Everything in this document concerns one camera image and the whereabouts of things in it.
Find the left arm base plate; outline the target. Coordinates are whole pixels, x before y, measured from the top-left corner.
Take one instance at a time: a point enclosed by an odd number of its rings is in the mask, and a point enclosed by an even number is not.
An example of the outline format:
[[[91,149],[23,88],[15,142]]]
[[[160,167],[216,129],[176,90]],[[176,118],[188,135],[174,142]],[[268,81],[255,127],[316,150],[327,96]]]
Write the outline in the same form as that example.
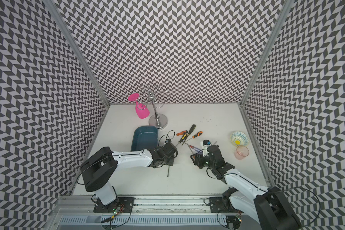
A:
[[[115,201],[108,205],[104,205],[100,198],[95,202],[94,213],[114,213],[117,210],[123,213],[131,213],[134,207],[134,197],[118,197]]]

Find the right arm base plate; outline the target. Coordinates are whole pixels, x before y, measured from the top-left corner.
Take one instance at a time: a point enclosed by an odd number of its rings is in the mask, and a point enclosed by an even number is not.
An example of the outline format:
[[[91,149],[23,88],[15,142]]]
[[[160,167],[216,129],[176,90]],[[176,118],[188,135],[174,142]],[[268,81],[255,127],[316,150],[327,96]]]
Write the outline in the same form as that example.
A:
[[[239,210],[232,207],[227,199],[223,197],[210,197],[209,207],[211,213],[227,212],[227,213],[237,213]]]

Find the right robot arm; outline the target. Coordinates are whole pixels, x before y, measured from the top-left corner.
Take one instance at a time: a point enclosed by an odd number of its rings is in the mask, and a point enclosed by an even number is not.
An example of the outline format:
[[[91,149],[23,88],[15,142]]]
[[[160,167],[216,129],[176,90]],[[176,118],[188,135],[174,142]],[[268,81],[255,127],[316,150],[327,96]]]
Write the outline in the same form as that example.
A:
[[[263,230],[299,230],[302,225],[288,199],[277,187],[268,188],[243,175],[225,161],[217,145],[190,155],[193,164],[207,168],[213,175],[229,186],[222,194],[224,207],[247,214],[257,221]]]

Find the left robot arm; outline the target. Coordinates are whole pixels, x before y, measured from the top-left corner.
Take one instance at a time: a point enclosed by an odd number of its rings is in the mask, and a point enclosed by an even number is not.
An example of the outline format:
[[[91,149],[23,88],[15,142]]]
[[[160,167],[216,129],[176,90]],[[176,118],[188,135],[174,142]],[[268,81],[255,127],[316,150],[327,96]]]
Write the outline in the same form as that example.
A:
[[[118,200],[114,187],[109,183],[114,172],[136,167],[173,166],[177,155],[178,150],[171,142],[132,152],[103,147],[81,165],[80,174],[86,191],[94,192],[103,206],[110,206]]]

